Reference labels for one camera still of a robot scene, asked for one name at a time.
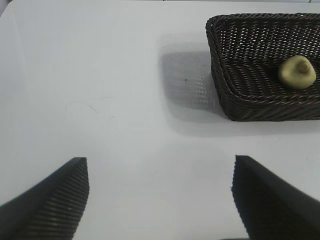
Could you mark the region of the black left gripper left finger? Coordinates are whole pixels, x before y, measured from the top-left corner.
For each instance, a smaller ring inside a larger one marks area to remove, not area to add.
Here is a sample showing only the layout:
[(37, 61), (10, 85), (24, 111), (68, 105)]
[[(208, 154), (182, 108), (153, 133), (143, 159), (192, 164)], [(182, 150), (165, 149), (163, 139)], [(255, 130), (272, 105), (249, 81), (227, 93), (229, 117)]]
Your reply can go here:
[(71, 240), (90, 192), (87, 159), (74, 157), (0, 207), (2, 240)]

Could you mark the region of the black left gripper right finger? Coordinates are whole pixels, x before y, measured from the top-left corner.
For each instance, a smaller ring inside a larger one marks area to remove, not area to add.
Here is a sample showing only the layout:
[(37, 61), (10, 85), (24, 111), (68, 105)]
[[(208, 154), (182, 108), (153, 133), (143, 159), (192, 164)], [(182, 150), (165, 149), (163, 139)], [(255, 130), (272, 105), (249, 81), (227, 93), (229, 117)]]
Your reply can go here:
[(320, 202), (250, 156), (235, 157), (231, 191), (249, 239), (320, 238)]

